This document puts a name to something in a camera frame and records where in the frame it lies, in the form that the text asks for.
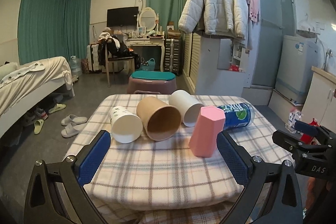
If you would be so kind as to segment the pink faceted cup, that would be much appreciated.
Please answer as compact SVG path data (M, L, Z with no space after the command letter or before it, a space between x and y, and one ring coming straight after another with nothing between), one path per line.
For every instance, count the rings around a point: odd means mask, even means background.
M224 129L225 113L216 106L203 106L199 112L189 148L194 156L211 157L217 147L217 135Z

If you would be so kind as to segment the white printed paper cup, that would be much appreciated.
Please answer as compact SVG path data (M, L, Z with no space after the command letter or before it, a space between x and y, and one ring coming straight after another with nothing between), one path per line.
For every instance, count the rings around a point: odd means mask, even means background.
M143 130L143 124L135 114L122 106L115 106L110 113L111 134L114 139L122 144L137 140Z

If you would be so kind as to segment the white plastic cup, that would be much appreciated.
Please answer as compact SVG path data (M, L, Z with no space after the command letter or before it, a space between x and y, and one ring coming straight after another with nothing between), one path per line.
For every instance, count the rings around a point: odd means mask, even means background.
M186 127L194 127L199 112L204 106L195 97L184 90L176 90L169 97L169 104L176 107L182 117L182 123Z

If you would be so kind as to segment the brown paper cup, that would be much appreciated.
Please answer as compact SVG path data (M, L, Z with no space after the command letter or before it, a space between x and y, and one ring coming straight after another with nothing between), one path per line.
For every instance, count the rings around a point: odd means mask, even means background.
M175 106L156 97L145 97L137 105L147 136L153 141L163 141L172 137L179 129L182 116Z

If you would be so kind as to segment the red snack package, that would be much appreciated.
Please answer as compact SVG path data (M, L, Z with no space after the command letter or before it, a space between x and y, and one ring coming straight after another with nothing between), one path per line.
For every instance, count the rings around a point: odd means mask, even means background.
M318 127L318 122L315 118L310 123L300 122L299 129L302 133L301 141L305 144L310 144L314 139L314 134L316 130L314 127Z

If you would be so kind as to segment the white blue tissue pack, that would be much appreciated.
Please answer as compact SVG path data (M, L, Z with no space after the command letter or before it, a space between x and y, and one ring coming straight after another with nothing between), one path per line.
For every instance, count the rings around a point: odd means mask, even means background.
M285 128L292 134L295 134L297 131L295 129L295 123L301 120L301 111L297 108L290 110L288 120L285 124Z

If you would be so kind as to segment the white slipper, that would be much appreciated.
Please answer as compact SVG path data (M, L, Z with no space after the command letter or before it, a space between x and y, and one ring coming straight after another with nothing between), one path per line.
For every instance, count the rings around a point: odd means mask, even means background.
M85 126L86 126L86 123L84 123L84 124L69 123L61 131L61 135L64 138L71 138L71 137L81 133L83 131L83 129L85 128Z
M74 114L70 114L66 116L64 119L61 121L62 126L67 126L71 123L75 125L80 125L80 124L85 124L87 122L88 118L87 117L78 117Z

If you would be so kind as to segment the green slipper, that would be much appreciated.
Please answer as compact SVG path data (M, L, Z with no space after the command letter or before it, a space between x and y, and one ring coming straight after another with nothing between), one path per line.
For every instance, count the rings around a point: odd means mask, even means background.
M66 108L66 104L63 104L63 103L56 103L54 107L50 108L48 110L48 113L49 114L53 114L55 112L58 112L58 111L61 111L61 110L64 110Z
M34 121L34 134L35 135L38 135L39 133L41 133L44 123L45 122L43 119L37 119Z

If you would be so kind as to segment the blue green drink bottle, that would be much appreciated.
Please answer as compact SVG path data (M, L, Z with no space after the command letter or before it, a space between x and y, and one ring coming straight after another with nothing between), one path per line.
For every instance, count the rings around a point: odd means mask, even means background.
M225 113L224 130L247 127L255 118L253 106L246 102L218 106Z

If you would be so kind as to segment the plaid blanket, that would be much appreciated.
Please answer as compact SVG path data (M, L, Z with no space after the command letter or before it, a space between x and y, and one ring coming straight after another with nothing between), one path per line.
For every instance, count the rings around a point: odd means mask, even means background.
M146 95L115 94L106 97L89 118L84 129L72 142L66 156L77 155L100 130L112 132L110 110L122 106L136 114ZM194 212L222 202L234 202L243 187L232 177L225 161L216 150L210 158L196 157L189 149L193 127L181 124L178 131L164 141L152 141L143 130L134 142L121 144L112 139L91 183L84 186L94 205L108 223L122 223L144 216L142 223L172 223L157 213L186 209L184 219ZM255 109L255 118L247 127L230 131L237 144L251 156L265 162L292 160L290 154L275 145L276 129ZM195 220L181 220L191 223Z

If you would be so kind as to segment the white washing machine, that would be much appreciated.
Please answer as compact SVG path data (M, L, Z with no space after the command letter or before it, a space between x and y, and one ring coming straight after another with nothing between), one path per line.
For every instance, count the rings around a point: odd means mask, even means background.
M312 67L319 62L317 36L285 35L276 76L275 90L296 105L303 105L313 77Z

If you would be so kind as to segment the bed with beige cover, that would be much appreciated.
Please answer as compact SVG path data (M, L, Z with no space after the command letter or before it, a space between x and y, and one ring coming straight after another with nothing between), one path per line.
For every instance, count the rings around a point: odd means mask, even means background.
M1 79L1 135L38 102L65 86L75 96L67 60L52 57L22 65Z

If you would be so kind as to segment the large water bottle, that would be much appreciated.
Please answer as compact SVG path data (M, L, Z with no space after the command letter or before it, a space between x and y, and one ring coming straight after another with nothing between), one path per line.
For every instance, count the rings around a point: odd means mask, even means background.
M81 60L78 59L76 56L71 56L69 64L73 77L80 77L82 74Z

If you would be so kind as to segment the purple plastic stool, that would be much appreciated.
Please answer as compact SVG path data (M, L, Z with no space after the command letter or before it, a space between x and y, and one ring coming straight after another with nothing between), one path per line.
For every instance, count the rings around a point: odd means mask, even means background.
M171 94L177 90L176 76L174 80L142 80L129 77L127 86L128 94L135 93L154 93L154 94Z

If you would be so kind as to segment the white wardrobe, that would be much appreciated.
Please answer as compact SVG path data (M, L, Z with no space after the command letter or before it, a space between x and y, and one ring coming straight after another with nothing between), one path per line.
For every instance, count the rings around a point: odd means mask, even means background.
M199 66L195 94L217 95L217 96L238 96L241 97L244 88L251 86L255 71L257 50L260 36L260 23L253 26L252 49L247 55L247 63L244 64L243 72L233 72L219 69L228 63L232 56L228 39L201 38L199 51Z

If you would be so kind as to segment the teal stool cushion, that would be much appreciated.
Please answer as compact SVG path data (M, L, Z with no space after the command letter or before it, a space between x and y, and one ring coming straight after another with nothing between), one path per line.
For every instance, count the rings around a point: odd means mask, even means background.
M157 71L135 71L131 74L134 79L142 80L163 80L171 81L175 79L175 74L171 72L157 72Z

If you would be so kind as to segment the wooden chair with clothes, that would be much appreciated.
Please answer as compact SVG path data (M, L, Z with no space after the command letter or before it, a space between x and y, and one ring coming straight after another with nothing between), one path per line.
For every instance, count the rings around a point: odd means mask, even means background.
M114 63L118 61L131 61L130 69L135 72L140 69L141 57L133 49L130 49L116 35L112 34L110 28L106 28L98 39L99 63L105 68L108 87L110 87L109 63L112 63L112 73L114 75Z

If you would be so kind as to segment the teal plastic basket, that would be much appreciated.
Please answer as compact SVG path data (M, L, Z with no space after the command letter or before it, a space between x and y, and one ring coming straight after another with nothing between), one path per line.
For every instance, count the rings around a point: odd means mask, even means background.
M141 58L141 65L139 68L141 71L154 71L155 70L155 59L151 58L149 60L145 60L143 57Z

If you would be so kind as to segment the white dressing table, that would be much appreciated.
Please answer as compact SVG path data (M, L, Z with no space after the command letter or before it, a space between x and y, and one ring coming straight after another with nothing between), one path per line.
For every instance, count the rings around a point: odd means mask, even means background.
M165 40L163 38L148 38L148 39L126 39L128 47L161 47L160 71L164 71L163 62L165 58Z

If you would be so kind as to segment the teal curtain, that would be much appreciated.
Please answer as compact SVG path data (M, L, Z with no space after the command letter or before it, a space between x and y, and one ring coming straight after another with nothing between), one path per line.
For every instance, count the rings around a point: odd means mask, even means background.
M86 58L90 16L91 0L21 0L20 63L56 56Z

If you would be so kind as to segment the pink hanging cloth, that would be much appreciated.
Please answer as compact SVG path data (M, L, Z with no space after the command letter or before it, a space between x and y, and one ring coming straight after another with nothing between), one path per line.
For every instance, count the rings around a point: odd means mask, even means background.
M249 18L252 22L259 21L260 0L246 0L249 7Z

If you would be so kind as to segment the white puffer jacket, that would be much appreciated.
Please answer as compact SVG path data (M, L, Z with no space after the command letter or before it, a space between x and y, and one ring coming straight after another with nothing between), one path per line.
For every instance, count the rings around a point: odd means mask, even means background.
M246 0L186 0L178 22L185 34L196 32L205 38L231 39L248 44Z

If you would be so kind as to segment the black television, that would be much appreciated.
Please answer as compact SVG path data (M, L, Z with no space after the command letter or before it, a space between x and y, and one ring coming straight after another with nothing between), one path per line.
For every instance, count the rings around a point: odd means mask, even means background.
M137 25L138 7L122 7L108 9L106 16L107 27L135 27Z

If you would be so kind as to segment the oval vanity mirror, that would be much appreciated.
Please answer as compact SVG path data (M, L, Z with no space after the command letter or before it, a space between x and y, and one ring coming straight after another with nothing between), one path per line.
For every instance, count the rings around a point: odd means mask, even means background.
M154 30L157 25L157 14L155 11L150 7L143 8L138 17L138 25L145 27L147 31Z

